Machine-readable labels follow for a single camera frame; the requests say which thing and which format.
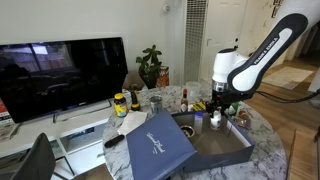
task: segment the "jar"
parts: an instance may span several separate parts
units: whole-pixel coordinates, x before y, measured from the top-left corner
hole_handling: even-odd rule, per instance
[[[127,101],[122,93],[114,95],[114,109],[118,117],[125,117],[128,114]]]

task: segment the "television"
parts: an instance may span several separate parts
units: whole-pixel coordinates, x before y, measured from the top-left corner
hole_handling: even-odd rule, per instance
[[[0,45],[0,98],[15,123],[112,98],[127,73],[120,37]]]

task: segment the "marble table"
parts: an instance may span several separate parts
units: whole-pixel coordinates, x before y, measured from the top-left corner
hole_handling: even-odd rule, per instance
[[[148,112],[151,117],[149,98],[153,95],[163,97],[163,107],[171,113],[179,112],[180,100],[182,98],[181,86],[168,86],[165,88],[155,88],[140,92],[139,102],[142,111]],[[202,89],[201,96],[209,100],[211,89]],[[247,110],[252,125],[250,130],[246,130],[248,136],[256,143],[253,154],[248,162],[226,167],[214,168],[194,173],[177,172],[171,178],[179,179],[285,179],[287,172],[287,160],[283,145],[278,135],[273,131],[271,125],[254,109],[240,103],[240,107]],[[123,118],[118,118],[113,114],[106,125],[103,134],[103,142],[117,136],[117,129],[121,126]],[[106,165],[114,179],[133,179],[130,164],[127,141],[123,140],[112,148],[105,149]]]

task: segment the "navy gift box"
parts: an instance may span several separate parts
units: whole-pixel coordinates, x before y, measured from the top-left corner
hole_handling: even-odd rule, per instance
[[[193,127],[193,118],[194,112],[171,115],[163,109],[127,134],[134,179],[165,179],[181,169],[195,172],[249,160],[254,142],[226,118],[220,130],[211,130],[208,113],[191,144],[179,126]]]

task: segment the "black chair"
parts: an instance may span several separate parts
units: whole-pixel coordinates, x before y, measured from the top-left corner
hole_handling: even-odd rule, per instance
[[[51,149],[49,140],[44,133],[41,133],[32,148],[23,160],[21,166],[16,172],[0,174],[0,179],[10,180],[50,180],[55,176],[66,180],[65,177],[54,172],[56,159]]]

